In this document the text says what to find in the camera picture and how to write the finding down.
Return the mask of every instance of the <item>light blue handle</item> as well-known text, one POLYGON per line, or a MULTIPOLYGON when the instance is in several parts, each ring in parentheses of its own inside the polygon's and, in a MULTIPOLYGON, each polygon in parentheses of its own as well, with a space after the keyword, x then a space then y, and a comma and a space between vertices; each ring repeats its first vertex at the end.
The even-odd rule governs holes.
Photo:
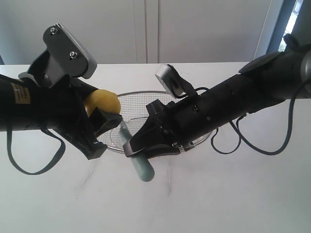
MULTIPOLYGON (((131 133, 129 132, 124 121, 121 122, 119 134, 123 143, 126 143, 132 138, 131 133)), ((132 157, 131 160, 139 178, 142 181, 149 182, 154 178, 155 170, 143 154, 132 157)))

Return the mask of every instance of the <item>sticker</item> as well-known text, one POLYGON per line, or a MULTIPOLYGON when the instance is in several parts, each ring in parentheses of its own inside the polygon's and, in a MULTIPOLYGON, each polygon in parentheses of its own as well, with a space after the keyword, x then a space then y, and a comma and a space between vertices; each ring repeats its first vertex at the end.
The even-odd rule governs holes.
POLYGON ((28 88, 17 85, 15 83, 11 83, 11 85, 14 90, 15 103, 30 104, 30 95, 28 88))

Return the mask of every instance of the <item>white table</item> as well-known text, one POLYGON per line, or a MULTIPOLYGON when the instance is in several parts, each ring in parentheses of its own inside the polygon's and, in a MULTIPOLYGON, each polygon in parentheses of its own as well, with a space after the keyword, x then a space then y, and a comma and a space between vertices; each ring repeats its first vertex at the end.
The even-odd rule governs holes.
MULTIPOLYGON (((174 64, 195 87, 212 87, 244 63, 174 64)), ((28 66, 0 66, 12 78, 28 66)), ((118 94, 162 90, 159 64, 99 65, 88 83, 118 94)), ((249 115, 241 131, 255 145, 277 149, 287 127, 288 101, 249 115)), ((27 176, 11 166, 0 133, 2 233, 307 233, 311 229, 311 100, 298 100, 286 150, 261 155, 242 143, 231 155, 205 142, 178 156, 151 160, 155 178, 143 183, 125 156, 111 151, 88 161, 67 143, 48 173, 27 176)), ((237 136, 220 129, 216 144, 231 150, 237 136)), ((13 153, 29 171, 43 167, 58 148, 40 131, 14 132, 13 153)))

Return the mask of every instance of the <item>yellow sponge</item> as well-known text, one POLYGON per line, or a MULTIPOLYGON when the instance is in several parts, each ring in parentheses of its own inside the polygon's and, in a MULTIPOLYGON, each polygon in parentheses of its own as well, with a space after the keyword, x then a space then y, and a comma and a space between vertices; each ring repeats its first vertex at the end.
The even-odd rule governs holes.
POLYGON ((96 90, 89 94, 83 101, 87 116, 89 117, 96 107, 107 113, 119 114, 121 104, 118 96, 107 90, 96 90))

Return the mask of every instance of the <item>mesh strainer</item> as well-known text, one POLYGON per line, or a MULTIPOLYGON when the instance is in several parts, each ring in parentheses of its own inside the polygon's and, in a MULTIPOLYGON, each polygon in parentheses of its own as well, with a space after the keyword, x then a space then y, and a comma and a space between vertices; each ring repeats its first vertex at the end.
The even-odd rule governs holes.
MULTIPOLYGON (((120 94, 118 97, 121 103, 121 115, 123 117, 123 121, 125 122, 131 135, 136 134, 147 120, 149 116, 146 109, 147 104, 155 101, 156 99, 159 99, 163 104, 168 104, 170 101, 178 101, 165 91, 129 92, 120 94)), ((107 144, 108 149, 118 153, 124 153, 124 143, 120 137, 119 131, 120 125, 99 136, 98 140, 104 144, 107 144)), ((199 137, 193 141, 193 143, 198 145, 204 142, 210 136, 210 134, 211 132, 205 134, 202 137, 199 137)))

